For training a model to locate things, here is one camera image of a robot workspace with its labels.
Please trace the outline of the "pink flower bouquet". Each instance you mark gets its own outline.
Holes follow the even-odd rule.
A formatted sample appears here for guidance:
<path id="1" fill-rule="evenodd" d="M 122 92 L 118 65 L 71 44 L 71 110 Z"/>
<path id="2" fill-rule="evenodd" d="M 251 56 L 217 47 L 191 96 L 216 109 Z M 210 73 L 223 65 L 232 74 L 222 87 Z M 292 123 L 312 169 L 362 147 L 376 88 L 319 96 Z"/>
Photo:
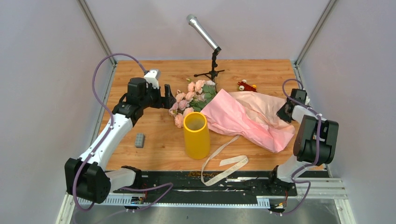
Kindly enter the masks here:
<path id="1" fill-rule="evenodd" d="M 212 80 L 187 80 L 187 92 L 177 90 L 176 101 L 171 104 L 168 110 L 174 118 L 175 126 L 182 128 L 184 118 L 192 112 L 200 112 L 213 100 L 217 94 L 216 83 Z"/>

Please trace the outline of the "pink wrapping paper sheet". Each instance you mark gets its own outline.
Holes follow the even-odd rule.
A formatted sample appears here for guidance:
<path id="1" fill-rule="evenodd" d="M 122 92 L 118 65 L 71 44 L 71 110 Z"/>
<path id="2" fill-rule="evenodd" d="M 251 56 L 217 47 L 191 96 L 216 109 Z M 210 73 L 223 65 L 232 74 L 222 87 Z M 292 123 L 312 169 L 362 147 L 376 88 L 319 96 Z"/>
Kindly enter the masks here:
<path id="1" fill-rule="evenodd" d="M 228 136 L 241 135 L 273 153 L 283 151 L 295 127 L 277 116 L 285 99 L 253 91 L 220 90 L 201 111 L 210 130 Z"/>

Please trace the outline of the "white printed ribbon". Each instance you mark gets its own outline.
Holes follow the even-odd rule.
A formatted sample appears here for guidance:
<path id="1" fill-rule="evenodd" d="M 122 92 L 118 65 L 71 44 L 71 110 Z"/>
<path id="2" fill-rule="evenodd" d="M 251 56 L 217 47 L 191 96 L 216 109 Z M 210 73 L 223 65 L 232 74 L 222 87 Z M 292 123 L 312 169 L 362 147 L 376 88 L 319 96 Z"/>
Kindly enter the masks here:
<path id="1" fill-rule="evenodd" d="M 226 169 L 225 171 L 215 175 L 214 177 L 211 177 L 208 181 L 204 180 L 203 172 L 206 168 L 206 165 L 209 163 L 209 161 L 211 159 L 213 159 L 214 157 L 216 157 L 220 152 L 222 152 L 223 149 L 225 149 L 228 145 L 235 142 L 239 137 L 240 137 L 239 135 L 236 135 L 230 141 L 228 141 L 225 144 L 223 144 L 222 146 L 220 146 L 203 163 L 203 165 L 201 167 L 201 172 L 200 172 L 200 180 L 205 186 L 212 186 L 212 185 L 218 183 L 219 181 L 223 180 L 224 178 L 228 177 L 229 175 L 233 174 L 234 172 L 238 171 L 240 168 L 242 168 L 243 166 L 248 164 L 249 159 L 246 155 L 239 155 L 239 156 L 221 160 L 219 163 L 220 167 L 225 166 L 225 165 L 230 165 L 230 164 L 232 164 L 232 166 L 229 167 L 228 169 Z"/>

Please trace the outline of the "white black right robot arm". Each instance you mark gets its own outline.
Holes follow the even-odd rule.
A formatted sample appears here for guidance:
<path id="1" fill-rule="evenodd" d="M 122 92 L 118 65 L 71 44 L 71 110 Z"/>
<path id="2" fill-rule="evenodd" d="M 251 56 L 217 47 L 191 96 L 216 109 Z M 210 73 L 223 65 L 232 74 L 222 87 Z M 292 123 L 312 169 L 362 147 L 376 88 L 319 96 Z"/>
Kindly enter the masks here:
<path id="1" fill-rule="evenodd" d="M 302 89 L 292 89 L 286 103 L 278 110 L 278 117 L 286 122 L 300 124 L 293 155 L 283 164 L 276 166 L 267 181 L 267 190 L 278 195 L 290 189 L 294 179 L 307 168 L 329 164 L 333 161 L 339 124 L 323 118 L 319 113 L 305 105 L 307 93 Z"/>

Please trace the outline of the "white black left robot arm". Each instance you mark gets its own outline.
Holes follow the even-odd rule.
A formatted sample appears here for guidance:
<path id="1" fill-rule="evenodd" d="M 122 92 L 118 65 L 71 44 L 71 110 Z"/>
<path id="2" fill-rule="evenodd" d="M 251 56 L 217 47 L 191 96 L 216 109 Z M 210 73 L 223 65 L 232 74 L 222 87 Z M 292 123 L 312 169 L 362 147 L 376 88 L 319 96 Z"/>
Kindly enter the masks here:
<path id="1" fill-rule="evenodd" d="M 141 170 L 122 166 L 107 172 L 107 164 L 121 140 L 143 116 L 144 109 L 170 109 L 175 102 L 169 84 L 165 84 L 162 96 L 156 79 L 130 79 L 127 92 L 110 111 L 110 119 L 97 139 L 79 158 L 69 158 L 65 163 L 67 193 L 75 202 L 81 198 L 102 203 L 109 193 L 124 187 L 132 193 L 139 192 L 143 187 Z"/>

